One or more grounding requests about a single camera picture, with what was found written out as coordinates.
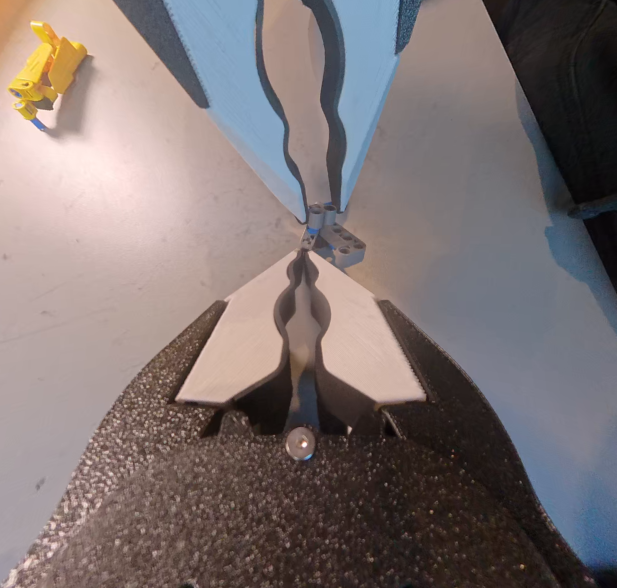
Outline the black printed sweatshirt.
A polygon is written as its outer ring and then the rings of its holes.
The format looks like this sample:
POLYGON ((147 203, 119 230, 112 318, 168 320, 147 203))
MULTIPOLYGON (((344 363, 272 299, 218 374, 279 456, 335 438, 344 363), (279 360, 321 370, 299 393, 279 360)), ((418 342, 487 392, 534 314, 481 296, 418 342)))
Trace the black printed sweatshirt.
POLYGON ((616 0, 484 0, 616 287, 616 0))

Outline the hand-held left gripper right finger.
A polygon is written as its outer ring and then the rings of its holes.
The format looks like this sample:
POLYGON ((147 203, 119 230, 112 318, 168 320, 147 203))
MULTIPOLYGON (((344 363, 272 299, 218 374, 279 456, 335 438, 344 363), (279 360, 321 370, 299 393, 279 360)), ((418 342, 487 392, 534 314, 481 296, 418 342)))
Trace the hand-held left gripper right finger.
POLYGON ((373 293, 313 252, 307 254, 307 287, 320 329, 315 391, 322 430, 354 429, 382 407, 427 401, 373 293))

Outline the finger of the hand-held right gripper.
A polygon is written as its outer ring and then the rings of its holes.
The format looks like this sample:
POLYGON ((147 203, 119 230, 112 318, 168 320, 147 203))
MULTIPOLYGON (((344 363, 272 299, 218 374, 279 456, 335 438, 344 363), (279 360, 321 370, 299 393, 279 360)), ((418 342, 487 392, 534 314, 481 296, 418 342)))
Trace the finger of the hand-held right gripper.
POLYGON ((289 123, 268 78, 265 0, 163 0, 205 92, 212 121, 273 195, 307 222, 289 123))
POLYGON ((323 43, 326 169, 330 201, 343 213, 398 65, 399 0, 300 1, 312 12, 323 43))

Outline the grey brick beam assembly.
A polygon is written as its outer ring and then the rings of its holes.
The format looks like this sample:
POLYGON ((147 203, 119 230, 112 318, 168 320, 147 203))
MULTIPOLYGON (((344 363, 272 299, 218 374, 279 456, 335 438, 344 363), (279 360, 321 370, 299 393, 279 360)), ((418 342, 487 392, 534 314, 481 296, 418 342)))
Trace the grey brick beam assembly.
POLYGON ((337 220, 337 208, 330 202, 308 208, 307 225, 320 230, 313 252, 339 269, 362 262, 366 244, 337 220))

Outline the grey desk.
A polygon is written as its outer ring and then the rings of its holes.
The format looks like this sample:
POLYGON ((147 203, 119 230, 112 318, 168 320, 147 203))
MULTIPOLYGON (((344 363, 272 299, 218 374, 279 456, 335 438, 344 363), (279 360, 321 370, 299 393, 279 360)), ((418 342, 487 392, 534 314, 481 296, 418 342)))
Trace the grey desk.
MULTIPOLYGON (((86 62, 51 134, 1 99, 1 580, 93 431, 210 304, 299 225, 112 0, 33 0, 86 62)), ((616 568, 616 294, 482 0, 425 0, 349 207, 351 275, 479 386, 544 508, 616 568)))

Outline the yellow brick assembly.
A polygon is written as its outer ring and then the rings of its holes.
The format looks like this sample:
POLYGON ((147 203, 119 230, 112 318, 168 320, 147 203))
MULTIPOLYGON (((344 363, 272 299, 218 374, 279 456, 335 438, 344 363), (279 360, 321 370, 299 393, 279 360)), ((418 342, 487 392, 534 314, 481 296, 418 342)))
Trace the yellow brick assembly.
POLYGON ((59 37, 46 22, 31 21, 30 27, 41 43, 7 91, 14 99, 13 109, 38 130, 45 131, 38 112, 53 109, 58 96, 65 94, 73 83, 88 52, 81 43, 59 37))

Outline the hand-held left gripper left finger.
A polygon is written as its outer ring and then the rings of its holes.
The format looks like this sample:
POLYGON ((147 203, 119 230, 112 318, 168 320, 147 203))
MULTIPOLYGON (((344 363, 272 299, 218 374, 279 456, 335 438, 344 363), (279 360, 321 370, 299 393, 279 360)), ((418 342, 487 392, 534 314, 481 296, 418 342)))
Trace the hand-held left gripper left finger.
POLYGON ((225 299, 177 402, 227 405, 282 372, 304 257, 294 250, 225 299))

